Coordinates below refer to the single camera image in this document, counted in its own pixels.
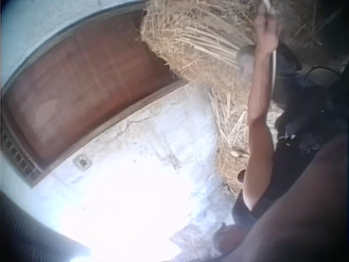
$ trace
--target vent grille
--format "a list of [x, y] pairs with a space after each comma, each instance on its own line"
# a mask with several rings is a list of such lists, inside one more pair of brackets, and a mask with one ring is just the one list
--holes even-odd
[[41, 175], [41, 171], [24, 154], [21, 147], [16, 143], [10, 131], [5, 127], [5, 123], [1, 123], [1, 145], [3, 152], [15, 164], [20, 171], [23, 179], [29, 184]]

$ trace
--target straw bundle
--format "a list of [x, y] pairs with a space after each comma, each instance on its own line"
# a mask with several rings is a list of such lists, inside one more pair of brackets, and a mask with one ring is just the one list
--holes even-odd
[[[281, 12], [288, 11], [283, 16], [292, 21], [284, 22], [288, 44], [298, 43], [298, 36], [309, 30], [311, 23], [303, 26], [303, 20], [310, 17], [309, 2], [313, 1], [273, 3]], [[216, 163], [233, 194], [240, 189], [236, 175], [248, 161], [250, 85], [239, 75], [236, 54], [240, 47], [254, 43], [253, 19], [258, 4], [254, 0], [150, 0], [141, 28], [142, 40], [177, 75], [212, 87], [210, 99], [218, 135]]]

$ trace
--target brown wooden panel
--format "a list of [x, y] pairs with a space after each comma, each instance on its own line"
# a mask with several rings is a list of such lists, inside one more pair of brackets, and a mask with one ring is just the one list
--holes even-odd
[[139, 41], [141, 12], [89, 23], [11, 84], [7, 114], [47, 165], [89, 131], [173, 82]]

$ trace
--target hand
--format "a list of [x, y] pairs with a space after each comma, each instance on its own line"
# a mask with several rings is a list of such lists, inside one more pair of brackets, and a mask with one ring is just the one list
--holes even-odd
[[281, 32], [275, 9], [271, 8], [270, 14], [268, 14], [265, 4], [261, 3], [255, 19], [255, 28], [257, 40], [256, 56], [265, 57], [270, 55], [278, 47], [279, 34]]

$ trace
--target oval mark on door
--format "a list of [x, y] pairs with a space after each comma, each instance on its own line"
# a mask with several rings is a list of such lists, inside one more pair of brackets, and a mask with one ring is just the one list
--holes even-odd
[[35, 127], [41, 128], [52, 118], [57, 106], [57, 99], [45, 102], [38, 107], [35, 113]]

